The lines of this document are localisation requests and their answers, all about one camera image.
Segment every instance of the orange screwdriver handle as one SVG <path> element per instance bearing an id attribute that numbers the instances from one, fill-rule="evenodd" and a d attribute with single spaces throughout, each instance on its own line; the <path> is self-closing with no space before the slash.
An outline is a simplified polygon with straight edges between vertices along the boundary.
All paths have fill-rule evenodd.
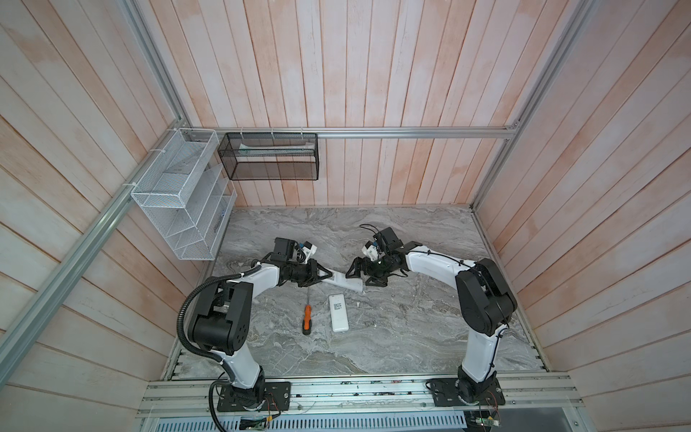
<path id="1" fill-rule="evenodd" d="M 312 306 L 305 306 L 305 319 L 303 320 L 303 335 L 312 332 Z"/>

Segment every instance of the wooden wall panel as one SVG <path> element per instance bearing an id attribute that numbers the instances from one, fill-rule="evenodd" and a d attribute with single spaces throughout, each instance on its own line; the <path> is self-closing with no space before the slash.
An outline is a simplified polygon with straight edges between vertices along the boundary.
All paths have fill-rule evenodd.
<path id="1" fill-rule="evenodd" d="M 191 121 L 207 127 L 511 124 L 577 4 L 138 1 Z M 237 187 L 249 206 L 468 204 L 498 148 L 328 140 L 318 181 Z"/>
<path id="2" fill-rule="evenodd" d="M 174 116 L 114 2 L 3 1 L 0 47 L 4 333 Z M 3 430 L 127 430 L 199 274 L 134 209 L 0 391 Z"/>
<path id="3" fill-rule="evenodd" d="M 691 421 L 690 24 L 601 3 L 478 210 L 599 431 Z"/>

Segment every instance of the wire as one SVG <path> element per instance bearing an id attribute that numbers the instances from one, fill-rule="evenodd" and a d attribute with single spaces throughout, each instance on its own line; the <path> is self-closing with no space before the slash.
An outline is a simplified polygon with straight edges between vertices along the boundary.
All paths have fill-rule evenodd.
<path id="1" fill-rule="evenodd" d="M 216 381 L 211 383 L 211 386 L 209 386 L 209 412 L 211 413 L 211 419 L 214 421 L 216 428 L 218 428 L 218 430 L 220 432 L 228 432 L 228 431 L 226 431 L 225 427 L 223 427 L 220 420 L 218 419 L 218 416 L 216 415 L 216 407 L 214 406 L 214 388 L 219 384 L 229 384 L 229 383 L 230 383 L 230 381 L 217 379 Z"/>
<path id="2" fill-rule="evenodd" d="M 255 261 L 254 263 L 252 263 L 252 268 L 246 272 L 230 274 L 221 277 L 208 278 L 201 285 L 199 285 L 197 288 L 195 288 L 194 290 L 192 290 L 192 292 L 189 293 L 187 298 L 182 302 L 182 306 L 180 306 L 180 311 L 178 312 L 178 319 L 176 321 L 176 332 L 178 334 L 178 340 L 180 341 L 180 344 L 192 354 L 197 354 L 198 356 L 206 357 L 208 359 L 214 360 L 216 363 L 219 363 L 223 368 L 224 372 L 228 374 L 228 380 L 217 379 L 216 381 L 211 383 L 211 386 L 209 386 L 209 411 L 211 412 L 211 418 L 213 419 L 216 428 L 218 428 L 220 432 L 226 432 L 226 430 L 218 420 L 218 417 L 216 416 L 216 409 L 214 408 L 214 389 L 219 384 L 230 384 L 231 380 L 235 379 L 235 374 L 233 373 L 233 370 L 230 368 L 230 365 L 223 361 L 223 358 L 220 355 L 212 353 L 210 351 L 204 351 L 201 348 L 197 348 L 196 346 L 192 345 L 189 339 L 187 339 L 187 335 L 184 333 L 184 320 L 187 315 L 187 309 L 189 309 L 189 306 L 192 304 L 192 301 L 203 290 L 219 282 L 227 281 L 229 279 L 240 279 L 246 275 L 257 273 L 260 269 L 261 265 L 258 264 L 258 261 Z"/>
<path id="3" fill-rule="evenodd" d="M 373 232 L 373 233 L 375 233 L 375 234 L 379 233 L 379 228 L 375 227 L 375 226 L 372 225 L 371 223 L 362 223 L 362 224 L 360 224 L 360 228 L 369 229 L 371 232 Z"/>
<path id="4" fill-rule="evenodd" d="M 225 375 L 225 370 L 216 378 L 216 381 L 220 380 L 220 378 Z M 218 391 L 218 388 L 216 388 L 216 394 L 220 397 L 220 391 Z"/>
<path id="5" fill-rule="evenodd" d="M 463 260 L 462 260 L 462 259 L 459 260 L 459 259 L 453 258 L 452 256 L 449 256 L 449 255 L 438 254 L 437 252 L 432 252 L 432 251 L 429 250 L 429 249 L 427 249 L 427 252 L 422 252 L 422 253 L 427 254 L 427 255 L 439 255 L 439 256 L 443 256 L 444 258 L 448 258 L 448 259 L 452 260 L 453 262 L 458 263 L 458 265 L 465 265 L 465 264 L 463 264 Z"/>
<path id="6" fill-rule="evenodd" d="M 492 395 L 492 398 L 494 399 L 494 411 L 496 411 L 497 416 L 499 417 L 499 423 L 501 424 L 502 415 L 499 414 L 499 403 L 497 402 L 497 397 L 491 391 L 489 392 L 489 394 Z"/>
<path id="7" fill-rule="evenodd" d="M 401 271 L 401 274 L 398 274 L 398 273 L 389 273 L 387 276 L 408 277 L 408 273 L 406 273 L 405 270 L 403 270 L 402 268 L 399 268 L 398 270 Z"/>
<path id="8" fill-rule="evenodd" d="M 499 334 L 497 335 L 497 339 L 501 339 L 504 333 L 509 329 L 507 326 L 504 330 L 500 331 Z M 497 357 L 497 348 L 499 348 L 499 341 L 497 340 L 497 343 L 494 345 L 494 353 L 492 353 L 492 360 L 489 362 L 489 369 L 487 370 L 487 374 L 484 376 L 482 381 L 486 380 L 489 378 L 489 373 L 492 371 L 492 368 L 494 367 L 494 359 Z"/>
<path id="9" fill-rule="evenodd" d="M 278 414 L 276 414 L 275 417 L 278 417 L 281 414 L 283 414 L 283 412 L 278 408 L 278 405 L 276 404 L 276 397 L 274 396 L 274 394 L 271 392 L 268 392 L 268 393 L 271 395 L 271 400 L 274 401 L 274 408 L 276 409 L 276 411 L 278 411 Z M 267 403 L 267 409 L 268 409 L 269 408 L 269 401 L 267 400 L 266 403 Z"/>

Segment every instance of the metal vent grate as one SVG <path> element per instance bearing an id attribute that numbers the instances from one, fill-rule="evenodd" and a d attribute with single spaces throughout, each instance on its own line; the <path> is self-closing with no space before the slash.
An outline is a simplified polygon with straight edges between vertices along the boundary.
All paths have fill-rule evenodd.
<path id="1" fill-rule="evenodd" d="M 221 417 L 228 431 L 239 431 L 240 416 Z M 458 430 L 467 427 L 463 411 L 433 411 L 421 413 L 363 413 L 363 414 L 284 414 L 269 423 L 267 430 L 317 432 L 347 431 L 426 431 Z M 161 419 L 155 432 L 215 431 L 210 417 Z"/>

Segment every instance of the black cable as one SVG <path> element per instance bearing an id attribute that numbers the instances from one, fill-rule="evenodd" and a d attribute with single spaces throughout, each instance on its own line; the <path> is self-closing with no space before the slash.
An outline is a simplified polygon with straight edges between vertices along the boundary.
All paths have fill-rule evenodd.
<path id="1" fill-rule="evenodd" d="M 379 228 L 375 227 L 375 226 L 372 225 L 371 223 L 361 223 L 359 226 L 360 226 L 360 228 L 369 229 L 371 232 L 373 232 L 373 233 L 375 233 L 375 234 L 379 232 Z"/>
<path id="2" fill-rule="evenodd" d="M 499 334 L 497 335 L 497 339 L 501 339 L 502 336 L 504 335 L 504 333 L 505 333 L 508 329 L 509 329 L 509 328 L 508 328 L 508 326 L 507 326 L 507 328 L 505 328 L 504 330 L 500 331 Z M 494 359 L 497 357 L 497 348 L 499 348 L 499 341 L 498 341 L 498 340 L 497 340 L 497 344 L 494 345 L 494 353 L 492 353 L 492 360 L 489 362 L 489 369 L 487 370 L 487 374 L 484 376 L 484 378 L 482 378 L 482 381 L 481 381 L 481 382 L 483 382 L 484 380 L 486 380 L 487 378 L 489 378 L 489 373 L 492 371 L 492 368 L 494 367 Z"/>
<path id="3" fill-rule="evenodd" d="M 408 273 L 406 273 L 405 270 L 403 270 L 402 268 L 399 268 L 398 270 L 400 270 L 402 274 L 389 273 L 387 276 L 408 277 Z"/>
<path id="4" fill-rule="evenodd" d="M 219 363 L 221 367 L 223 368 L 224 372 L 228 374 L 229 379 L 228 380 L 221 380 L 217 379 L 213 383 L 211 383 L 211 386 L 209 387 L 209 411 L 211 412 L 211 418 L 214 420 L 214 424 L 218 428 L 220 432 L 226 432 L 225 428 L 223 425 L 218 421 L 218 417 L 216 417 L 216 409 L 214 408 L 214 388 L 219 385 L 219 384 L 230 384 L 231 383 L 231 377 L 235 377 L 235 374 L 233 373 L 233 370 L 230 368 L 230 365 L 226 364 L 223 361 L 223 358 L 216 354 L 212 353 L 210 351 L 204 351 L 200 348 L 197 348 L 196 346 L 192 345 L 192 343 L 187 339 L 187 335 L 184 333 L 184 318 L 185 315 L 187 314 L 187 309 L 189 309 L 189 305 L 192 303 L 192 301 L 199 295 L 200 292 L 205 290 L 206 288 L 210 287 L 211 285 L 215 283 L 219 283 L 221 281 L 227 281 L 229 279 L 239 279 L 242 278 L 246 275 L 257 273 L 261 269 L 261 265 L 258 264 L 258 261 L 254 261 L 252 263 L 252 268 L 249 269 L 246 272 L 241 272 L 238 274 L 229 274 L 227 276 L 221 276 L 221 277 L 214 277 L 207 279 L 204 281 L 201 285 L 199 285 L 197 288 L 192 290 L 192 292 L 189 293 L 187 298 L 182 302 L 182 306 L 180 306 L 180 311 L 178 312 L 178 320 L 176 323 L 176 330 L 178 334 L 178 340 L 180 341 L 180 344 L 189 352 L 192 354 L 197 354 L 198 356 L 201 357 L 206 357 L 207 359 L 212 359 L 216 363 Z"/>
<path id="5" fill-rule="evenodd" d="M 218 428 L 220 432 L 228 432 L 220 423 L 220 420 L 216 415 L 216 407 L 214 406 L 214 388 L 219 384 L 229 384 L 229 382 L 225 381 L 224 379 L 217 379 L 211 383 L 211 386 L 209 386 L 209 412 L 211 413 L 211 419 L 214 421 L 216 428 Z"/>
<path id="6" fill-rule="evenodd" d="M 245 275 L 256 273 L 260 269 L 260 265 L 255 265 L 253 268 L 243 273 L 230 274 L 228 276 L 207 279 L 204 283 L 202 283 L 197 288 L 192 290 L 192 292 L 189 293 L 184 302 L 182 302 L 182 306 L 180 306 L 180 311 L 178 312 L 176 330 L 178 333 L 178 339 L 180 340 L 180 344 L 182 344 L 182 346 L 192 354 L 196 354 L 201 357 L 206 357 L 207 359 L 212 359 L 216 363 L 219 363 L 223 367 L 223 370 L 225 370 L 225 372 L 228 374 L 228 377 L 234 377 L 233 370 L 223 361 L 223 358 L 220 355 L 216 353 L 211 353 L 210 351 L 204 351 L 202 349 L 199 349 L 196 346 L 192 345 L 189 339 L 187 339 L 187 335 L 184 333 L 184 318 L 187 314 L 187 309 L 189 308 L 189 305 L 192 303 L 194 298 L 197 297 L 199 293 L 202 292 L 204 289 L 221 281 L 227 281 L 228 279 L 239 279 L 241 277 L 244 277 Z"/>
<path id="7" fill-rule="evenodd" d="M 448 259 L 452 260 L 453 262 L 458 263 L 458 265 L 465 265 L 465 264 L 463 264 L 463 260 L 462 260 L 462 259 L 459 260 L 459 259 L 453 258 L 452 256 L 449 256 L 449 255 L 438 254 L 437 252 L 432 252 L 432 251 L 429 250 L 429 249 L 427 249 L 427 252 L 422 252 L 422 253 L 423 253 L 423 254 L 427 254 L 427 255 L 439 255 L 439 256 L 443 256 L 444 258 L 448 258 Z"/>

